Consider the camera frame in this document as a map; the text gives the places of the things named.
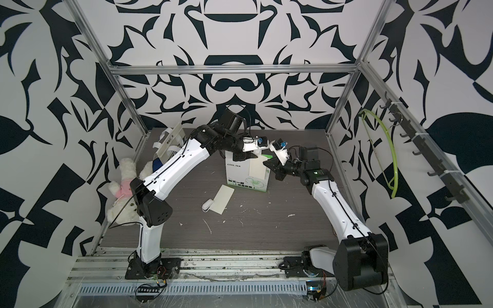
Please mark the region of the green white tea bag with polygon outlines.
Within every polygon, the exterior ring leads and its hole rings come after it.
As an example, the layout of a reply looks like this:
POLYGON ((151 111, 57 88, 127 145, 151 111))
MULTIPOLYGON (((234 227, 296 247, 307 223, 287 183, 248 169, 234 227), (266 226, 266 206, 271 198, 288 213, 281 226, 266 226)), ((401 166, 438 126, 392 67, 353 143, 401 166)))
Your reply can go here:
POLYGON ((263 164, 271 155, 260 155, 255 159, 241 162, 233 161, 233 153, 226 151, 225 167, 227 184, 254 191, 266 192, 270 178, 270 170, 263 164))

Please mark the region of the white paper receipt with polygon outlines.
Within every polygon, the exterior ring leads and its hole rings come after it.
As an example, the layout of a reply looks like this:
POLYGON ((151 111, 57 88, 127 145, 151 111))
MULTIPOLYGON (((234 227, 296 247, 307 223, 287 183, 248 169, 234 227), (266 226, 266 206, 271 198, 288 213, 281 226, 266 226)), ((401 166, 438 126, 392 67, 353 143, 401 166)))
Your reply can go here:
POLYGON ((233 194, 234 189, 232 187, 222 185, 214 197, 209 210, 222 215, 233 194))

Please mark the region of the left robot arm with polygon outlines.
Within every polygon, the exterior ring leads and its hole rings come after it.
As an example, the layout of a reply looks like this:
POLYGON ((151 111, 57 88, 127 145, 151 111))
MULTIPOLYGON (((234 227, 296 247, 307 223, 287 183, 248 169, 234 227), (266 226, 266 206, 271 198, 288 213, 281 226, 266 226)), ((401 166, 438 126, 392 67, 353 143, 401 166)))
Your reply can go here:
POLYGON ((219 150, 233 153, 235 161, 244 161, 259 155, 267 145, 266 137, 241 137, 218 123, 202 125, 157 171, 144 180, 133 180, 130 188, 141 224, 137 247, 140 261, 147 265, 160 259, 163 224, 173 212, 166 199, 191 170, 219 150))

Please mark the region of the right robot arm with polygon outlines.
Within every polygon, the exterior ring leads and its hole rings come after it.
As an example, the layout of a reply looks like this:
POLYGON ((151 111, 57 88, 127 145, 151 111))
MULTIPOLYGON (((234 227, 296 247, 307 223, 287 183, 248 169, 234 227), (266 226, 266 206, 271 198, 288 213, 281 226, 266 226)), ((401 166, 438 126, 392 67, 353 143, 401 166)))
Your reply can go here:
POLYGON ((374 286, 388 287, 388 242, 373 233, 345 201, 330 170, 323 168, 316 146, 301 146, 296 156, 287 144, 274 141, 269 146, 275 156, 264 162, 277 180, 297 177, 318 202, 335 231, 339 245, 312 246, 302 253, 306 273, 333 275, 344 291, 363 289, 373 293, 374 286))

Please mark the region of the blue paper bag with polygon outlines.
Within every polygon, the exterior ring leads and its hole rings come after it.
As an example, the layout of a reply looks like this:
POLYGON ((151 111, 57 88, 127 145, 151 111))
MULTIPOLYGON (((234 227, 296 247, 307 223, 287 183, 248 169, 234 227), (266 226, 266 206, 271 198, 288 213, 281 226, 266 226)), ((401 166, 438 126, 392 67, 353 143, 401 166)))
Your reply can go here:
POLYGON ((159 157, 155 157, 152 161, 152 172, 156 172, 163 166, 163 162, 159 157))

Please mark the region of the white teddy bear pink shirt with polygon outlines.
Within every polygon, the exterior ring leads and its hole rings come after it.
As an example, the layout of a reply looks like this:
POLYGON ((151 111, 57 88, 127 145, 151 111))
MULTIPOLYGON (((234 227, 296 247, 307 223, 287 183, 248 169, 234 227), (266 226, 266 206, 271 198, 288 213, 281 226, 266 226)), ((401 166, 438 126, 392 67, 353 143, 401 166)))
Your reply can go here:
POLYGON ((138 175, 136 163, 131 158, 121 159, 119 162, 121 181, 112 181, 109 184, 109 191, 116 198, 116 201, 107 210, 107 221, 117 225, 133 225, 139 221, 137 205, 132 197, 130 183, 138 178, 144 180, 152 174, 152 161, 145 164, 143 170, 138 175))

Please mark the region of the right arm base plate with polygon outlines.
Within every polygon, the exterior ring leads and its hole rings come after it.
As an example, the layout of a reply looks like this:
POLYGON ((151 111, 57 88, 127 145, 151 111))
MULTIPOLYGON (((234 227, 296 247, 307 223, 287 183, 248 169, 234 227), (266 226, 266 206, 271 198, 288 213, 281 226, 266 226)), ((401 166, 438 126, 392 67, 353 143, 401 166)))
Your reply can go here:
POLYGON ((324 278, 322 269, 312 267, 306 256, 287 256, 278 265, 278 269, 284 272, 287 278, 324 278))

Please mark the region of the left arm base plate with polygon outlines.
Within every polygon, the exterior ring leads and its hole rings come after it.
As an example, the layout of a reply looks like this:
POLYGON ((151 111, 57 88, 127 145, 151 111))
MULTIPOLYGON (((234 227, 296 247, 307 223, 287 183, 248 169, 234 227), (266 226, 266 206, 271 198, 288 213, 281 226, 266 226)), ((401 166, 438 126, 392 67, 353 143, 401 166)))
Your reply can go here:
POLYGON ((181 258, 162 258, 158 257, 151 263, 144 263, 134 252, 128 258, 126 280, 141 280, 157 278, 165 280, 173 278, 181 271, 181 258))

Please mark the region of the black wall hook rail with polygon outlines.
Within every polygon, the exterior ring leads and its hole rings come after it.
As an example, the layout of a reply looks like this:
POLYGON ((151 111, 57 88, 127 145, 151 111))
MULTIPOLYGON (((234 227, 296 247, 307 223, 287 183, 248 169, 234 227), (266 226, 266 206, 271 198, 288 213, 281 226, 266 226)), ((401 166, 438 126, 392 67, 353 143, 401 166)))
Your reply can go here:
POLYGON ((422 156, 432 168, 428 172, 430 177, 439 177, 449 191, 445 197, 447 201, 457 201, 464 204, 471 199, 462 180, 462 172, 454 167, 445 156, 429 133, 419 124, 416 118, 408 111, 401 101, 395 101, 385 92, 385 104, 381 107, 387 109, 394 118, 390 121, 403 129, 401 137, 410 141, 416 147, 415 156, 422 156))

